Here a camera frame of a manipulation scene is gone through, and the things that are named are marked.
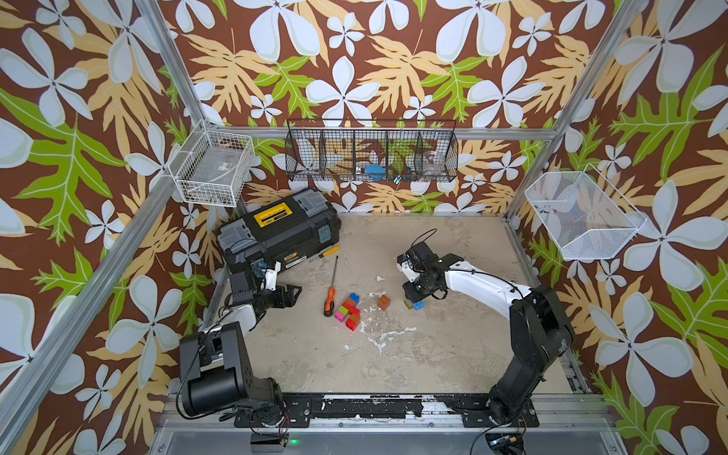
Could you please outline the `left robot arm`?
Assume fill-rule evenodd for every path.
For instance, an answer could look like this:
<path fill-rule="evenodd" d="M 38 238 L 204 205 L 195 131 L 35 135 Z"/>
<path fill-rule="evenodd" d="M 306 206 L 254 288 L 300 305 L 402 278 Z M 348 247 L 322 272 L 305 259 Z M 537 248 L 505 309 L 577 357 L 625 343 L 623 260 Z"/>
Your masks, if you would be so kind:
<path fill-rule="evenodd" d="M 278 284 L 279 273 L 275 265 L 261 276 L 250 270 L 229 276 L 231 293 L 217 322 L 180 341 L 176 409 L 183 418 L 232 411 L 272 425 L 284 415 L 280 385 L 254 375 L 246 348 L 246 336 L 269 310 L 290 308 L 301 294 L 299 286 Z"/>

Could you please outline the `red square lego brick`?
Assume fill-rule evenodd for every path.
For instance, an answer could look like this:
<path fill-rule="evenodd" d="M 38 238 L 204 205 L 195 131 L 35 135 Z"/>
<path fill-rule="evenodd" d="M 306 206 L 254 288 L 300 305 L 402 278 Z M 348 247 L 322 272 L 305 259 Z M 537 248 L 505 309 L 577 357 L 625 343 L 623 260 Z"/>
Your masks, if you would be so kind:
<path fill-rule="evenodd" d="M 360 324 L 360 316 L 358 315 L 352 315 L 349 318 L 347 318 L 345 325 L 346 327 L 351 331 L 356 331 L 356 328 L 358 328 Z"/>

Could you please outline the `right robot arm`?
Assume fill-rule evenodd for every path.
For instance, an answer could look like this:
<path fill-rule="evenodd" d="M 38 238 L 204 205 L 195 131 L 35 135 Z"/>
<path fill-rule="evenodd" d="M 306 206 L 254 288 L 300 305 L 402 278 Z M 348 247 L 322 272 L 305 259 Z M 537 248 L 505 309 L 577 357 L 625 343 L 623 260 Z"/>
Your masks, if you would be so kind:
<path fill-rule="evenodd" d="M 494 426 L 518 419 L 546 371 L 576 339 L 555 290 L 515 284 L 455 254 L 440 257 L 425 242 L 411 245 L 396 263 L 407 278 L 403 290 L 410 304 L 428 298 L 442 300 L 453 291 L 485 304 L 506 319 L 513 358 L 488 393 L 485 415 Z"/>

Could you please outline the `red long lego brick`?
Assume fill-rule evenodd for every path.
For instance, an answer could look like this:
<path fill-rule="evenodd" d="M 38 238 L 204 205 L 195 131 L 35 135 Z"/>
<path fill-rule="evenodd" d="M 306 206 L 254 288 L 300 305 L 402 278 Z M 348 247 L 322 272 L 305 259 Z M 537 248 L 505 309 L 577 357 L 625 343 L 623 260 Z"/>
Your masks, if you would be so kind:
<path fill-rule="evenodd" d="M 343 305 L 341 305 L 341 309 L 346 309 L 349 315 L 360 314 L 360 310 L 356 307 L 356 305 L 351 305 L 350 303 L 343 303 Z"/>

